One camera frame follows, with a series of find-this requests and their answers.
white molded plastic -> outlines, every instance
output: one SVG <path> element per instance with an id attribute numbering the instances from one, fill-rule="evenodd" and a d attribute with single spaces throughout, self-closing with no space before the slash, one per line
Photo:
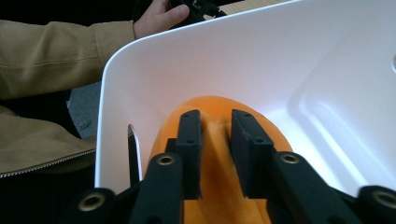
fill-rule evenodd
<path id="1" fill-rule="evenodd" d="M 396 1 L 306 0 L 171 30 L 119 50 L 104 72 L 96 187 L 143 173 L 170 113 L 201 95 L 260 111 L 329 185 L 396 189 Z"/>

person's hand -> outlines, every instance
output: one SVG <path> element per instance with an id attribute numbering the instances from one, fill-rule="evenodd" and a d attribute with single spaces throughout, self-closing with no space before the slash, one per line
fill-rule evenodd
<path id="1" fill-rule="evenodd" d="M 134 23 L 136 39 L 166 31 L 184 21 L 190 14 L 190 9 L 186 5 L 180 5 L 170 10 L 167 10 L 167 6 L 168 0 L 152 1 L 142 17 Z"/>

grommet hole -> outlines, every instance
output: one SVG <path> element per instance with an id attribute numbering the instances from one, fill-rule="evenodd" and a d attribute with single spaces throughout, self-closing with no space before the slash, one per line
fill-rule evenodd
<path id="1" fill-rule="evenodd" d="M 283 154 L 282 156 L 280 156 L 280 159 L 283 162 L 290 163 L 290 164 L 295 164 L 295 163 L 300 162 L 300 160 L 297 157 L 295 157 L 291 154 Z"/>
<path id="2" fill-rule="evenodd" d="M 171 156 L 162 156 L 157 160 L 160 165 L 170 165 L 175 162 L 175 159 Z"/>
<path id="3" fill-rule="evenodd" d="M 377 190 L 373 192 L 373 197 L 378 203 L 396 209 L 396 195 L 383 190 Z"/>
<path id="4" fill-rule="evenodd" d="M 92 193 L 82 199 L 78 204 L 78 209 L 83 212 L 90 212 L 102 206 L 105 202 L 105 196 L 101 193 Z"/>

jacket zipper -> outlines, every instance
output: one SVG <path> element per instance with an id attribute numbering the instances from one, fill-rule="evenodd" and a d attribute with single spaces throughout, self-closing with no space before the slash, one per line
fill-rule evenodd
<path id="1" fill-rule="evenodd" d="M 93 153 L 93 152 L 95 152 L 95 151 L 96 151 L 96 149 L 92 149 L 92 150 L 88 150 L 88 151 L 85 151 L 85 152 L 81 152 L 81 153 L 78 153 L 78 154 L 75 154 L 75 155 L 72 155 L 72 156 L 68 156 L 68 157 L 65 157 L 65 158 L 61 158 L 61 159 L 56 160 L 56 161 L 51 161 L 51 162 L 45 163 L 45 164 L 43 164 L 43 165 L 37 165 L 37 166 L 35 166 L 35 167 L 31 167 L 31 168 L 27 168 L 27 169 L 22 169 L 22 170 L 19 170 L 19 171 L 14 171 L 14 172 L 9 172 L 9 173 L 0 174 L 0 179 L 1 179 L 1 178 L 5 178 L 5 177 L 14 176 L 14 175 L 23 175 L 23 174 L 27 174 L 27 173 L 30 173 L 30 172 L 33 172 L 33 171 L 41 170 L 41 169 L 50 167 L 50 166 L 52 166 L 52 165 L 59 164 L 59 163 L 64 162 L 64 161 L 73 160 L 73 159 L 75 159 L 75 158 L 78 158 L 78 157 L 82 157 L 82 156 L 91 154 L 91 153 Z"/>

jacket sleeve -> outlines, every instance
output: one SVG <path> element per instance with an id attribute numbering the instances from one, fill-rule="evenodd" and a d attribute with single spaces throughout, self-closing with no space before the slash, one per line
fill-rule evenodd
<path id="1" fill-rule="evenodd" d="M 89 27 L 0 21 L 0 99 L 63 91 L 99 81 L 110 57 L 134 40 L 132 21 Z"/>

